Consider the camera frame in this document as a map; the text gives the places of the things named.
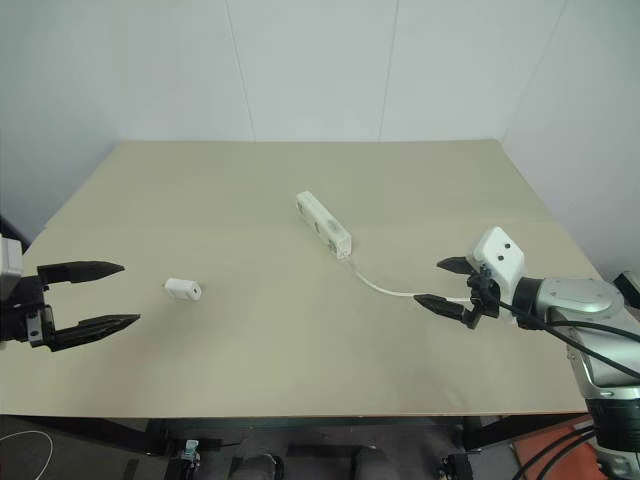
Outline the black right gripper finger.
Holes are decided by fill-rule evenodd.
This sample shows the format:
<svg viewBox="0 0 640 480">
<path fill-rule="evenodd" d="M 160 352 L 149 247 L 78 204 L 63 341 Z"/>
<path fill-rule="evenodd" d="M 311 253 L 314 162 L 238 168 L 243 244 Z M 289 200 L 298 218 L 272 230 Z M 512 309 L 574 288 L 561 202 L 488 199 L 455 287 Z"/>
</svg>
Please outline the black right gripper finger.
<svg viewBox="0 0 640 480">
<path fill-rule="evenodd" d="M 459 321 L 467 328 L 476 327 L 475 313 L 472 310 L 468 310 L 462 304 L 431 294 L 414 295 L 413 299 L 420 306 L 436 315 Z"/>
<path fill-rule="evenodd" d="M 437 266 L 454 274 L 472 275 L 475 273 L 475 268 L 464 256 L 445 258 L 440 260 L 437 263 Z"/>
</svg>

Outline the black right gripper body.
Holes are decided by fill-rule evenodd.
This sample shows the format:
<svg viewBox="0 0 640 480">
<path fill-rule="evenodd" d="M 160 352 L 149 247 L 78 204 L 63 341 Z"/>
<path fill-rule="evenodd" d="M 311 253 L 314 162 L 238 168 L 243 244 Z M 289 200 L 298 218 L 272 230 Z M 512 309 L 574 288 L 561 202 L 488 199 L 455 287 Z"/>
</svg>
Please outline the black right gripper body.
<svg viewBox="0 0 640 480">
<path fill-rule="evenodd" d="M 500 287 L 492 279 L 491 270 L 482 266 L 478 273 L 472 274 L 467 280 L 470 288 L 473 309 L 468 314 L 466 325 L 475 329 L 483 316 L 498 318 L 500 314 Z"/>
</svg>

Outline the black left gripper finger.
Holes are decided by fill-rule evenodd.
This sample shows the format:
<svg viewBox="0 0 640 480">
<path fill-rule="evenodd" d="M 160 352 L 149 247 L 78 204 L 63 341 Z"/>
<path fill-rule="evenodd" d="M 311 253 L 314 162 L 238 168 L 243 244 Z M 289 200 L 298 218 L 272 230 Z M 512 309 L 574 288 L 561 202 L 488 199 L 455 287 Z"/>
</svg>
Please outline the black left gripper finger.
<svg viewBox="0 0 640 480">
<path fill-rule="evenodd" d="M 84 283 L 122 272 L 125 267 L 106 261 L 74 261 L 37 267 L 40 290 L 46 292 L 54 283 Z"/>
<path fill-rule="evenodd" d="M 58 352 L 102 340 L 139 319 L 139 314 L 116 314 L 82 320 L 74 327 L 56 330 L 51 336 L 51 351 Z"/>
</svg>

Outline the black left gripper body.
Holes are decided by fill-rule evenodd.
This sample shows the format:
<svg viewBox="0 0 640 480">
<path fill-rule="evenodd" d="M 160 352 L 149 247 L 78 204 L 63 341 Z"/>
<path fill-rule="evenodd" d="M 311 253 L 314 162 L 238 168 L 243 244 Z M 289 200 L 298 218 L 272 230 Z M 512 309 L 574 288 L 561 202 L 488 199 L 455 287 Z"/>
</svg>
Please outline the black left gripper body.
<svg viewBox="0 0 640 480">
<path fill-rule="evenodd" d="M 46 275 L 21 278 L 1 301 L 1 342 L 27 342 L 54 351 L 55 323 L 44 298 L 49 289 Z"/>
</svg>

